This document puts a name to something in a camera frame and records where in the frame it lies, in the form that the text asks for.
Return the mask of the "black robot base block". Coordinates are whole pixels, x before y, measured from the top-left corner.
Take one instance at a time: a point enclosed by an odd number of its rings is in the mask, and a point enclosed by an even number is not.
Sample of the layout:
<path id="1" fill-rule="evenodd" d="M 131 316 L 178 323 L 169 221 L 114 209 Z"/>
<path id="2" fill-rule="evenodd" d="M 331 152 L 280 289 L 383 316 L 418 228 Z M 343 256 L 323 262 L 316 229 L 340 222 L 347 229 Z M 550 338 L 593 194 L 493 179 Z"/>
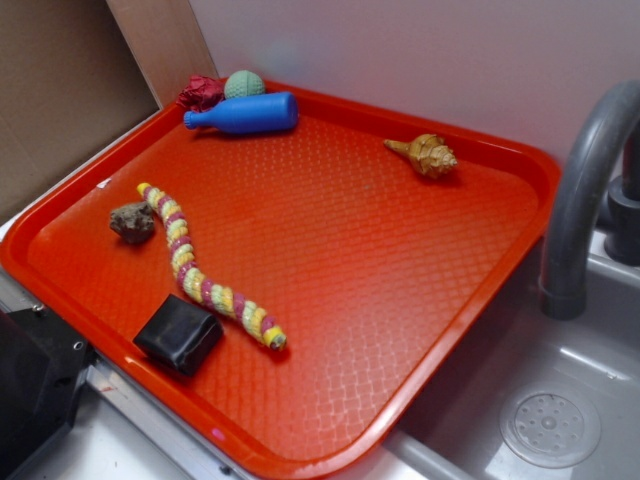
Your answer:
<path id="1" fill-rule="evenodd" d="M 18 477 L 72 430 L 88 341 L 55 312 L 1 314 L 1 477 Z"/>

